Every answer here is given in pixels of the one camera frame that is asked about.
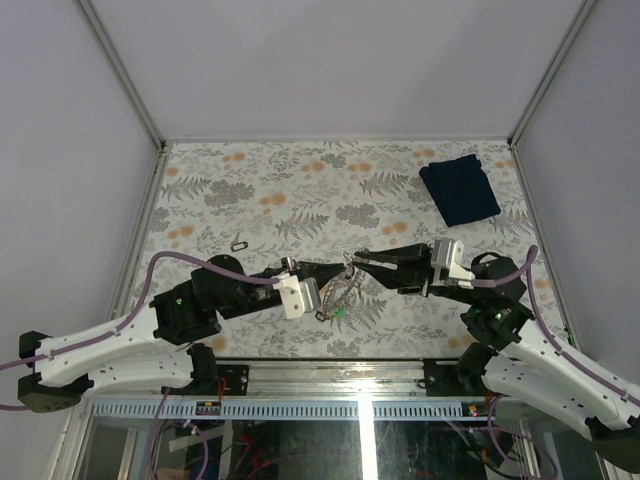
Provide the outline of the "large metal keyring disc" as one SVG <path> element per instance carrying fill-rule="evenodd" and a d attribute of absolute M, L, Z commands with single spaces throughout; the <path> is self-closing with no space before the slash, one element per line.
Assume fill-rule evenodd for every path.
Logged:
<path fill-rule="evenodd" d="M 335 320 L 341 319 L 334 317 L 334 310 L 343 308 L 345 314 L 347 306 L 353 299 L 361 297 L 365 272 L 353 265 L 353 255 L 344 253 L 343 256 L 344 264 L 349 267 L 349 270 L 329 282 L 322 295 L 321 306 L 315 312 L 315 318 L 322 323 L 327 321 L 333 323 Z"/>

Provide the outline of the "key with black white tag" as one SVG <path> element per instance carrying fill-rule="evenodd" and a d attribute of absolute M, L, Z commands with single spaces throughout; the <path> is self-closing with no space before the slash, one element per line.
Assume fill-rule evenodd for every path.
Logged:
<path fill-rule="evenodd" d="M 237 233 L 230 244 L 230 251 L 232 253 L 239 252 L 248 248 L 248 242 L 241 239 L 240 233 Z"/>

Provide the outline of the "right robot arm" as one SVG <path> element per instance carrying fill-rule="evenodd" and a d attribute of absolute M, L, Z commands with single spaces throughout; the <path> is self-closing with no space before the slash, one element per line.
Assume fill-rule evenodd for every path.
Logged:
<path fill-rule="evenodd" d="M 462 263 L 453 239 L 355 255 L 356 268 L 400 295 L 435 296 L 467 305 L 462 322 L 474 343 L 455 365 L 467 394 L 517 399 L 570 427 L 615 467 L 639 471 L 639 387 L 553 334 L 532 297 L 530 247 L 517 266 L 494 252 Z"/>

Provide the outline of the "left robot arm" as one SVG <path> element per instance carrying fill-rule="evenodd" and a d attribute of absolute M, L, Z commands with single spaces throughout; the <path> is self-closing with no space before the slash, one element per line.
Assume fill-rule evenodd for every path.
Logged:
<path fill-rule="evenodd" d="M 347 270 L 285 257 L 277 268 L 246 274 L 229 254 L 196 265 L 189 280 L 124 317 L 66 336 L 22 334 L 19 355 L 31 370 L 18 381 L 22 407 L 52 413 L 99 393 L 138 391 L 220 398 L 225 382 L 205 341 L 221 321 L 277 307 L 298 319 L 318 310 L 321 288 Z"/>

